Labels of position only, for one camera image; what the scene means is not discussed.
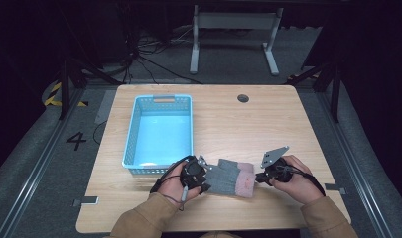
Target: table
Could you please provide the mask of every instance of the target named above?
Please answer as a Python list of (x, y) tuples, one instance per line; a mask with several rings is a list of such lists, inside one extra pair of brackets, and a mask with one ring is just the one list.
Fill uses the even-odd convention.
[[(133, 100), (140, 94), (189, 94), (193, 98), (194, 151), (216, 165), (219, 158), (250, 162), (255, 172), (266, 151), (290, 146), (318, 181), (335, 183), (296, 89), (289, 85), (122, 85), (111, 108), (76, 229), (109, 232), (122, 212), (148, 197), (154, 178), (134, 178), (121, 165)], [(237, 96), (249, 97), (246, 103)], [(338, 191), (329, 196), (350, 221)], [(265, 183), (253, 198), (203, 194), (185, 204), (167, 231), (297, 229), (305, 227), (301, 204)]]

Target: tan sleeve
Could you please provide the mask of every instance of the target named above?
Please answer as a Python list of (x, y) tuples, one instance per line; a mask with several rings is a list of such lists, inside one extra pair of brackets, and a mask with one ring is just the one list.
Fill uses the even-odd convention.
[(301, 211), (313, 237), (358, 237), (343, 213), (327, 196), (302, 206)]
[(151, 193), (144, 203), (123, 213), (107, 237), (161, 237), (178, 208), (160, 193)]

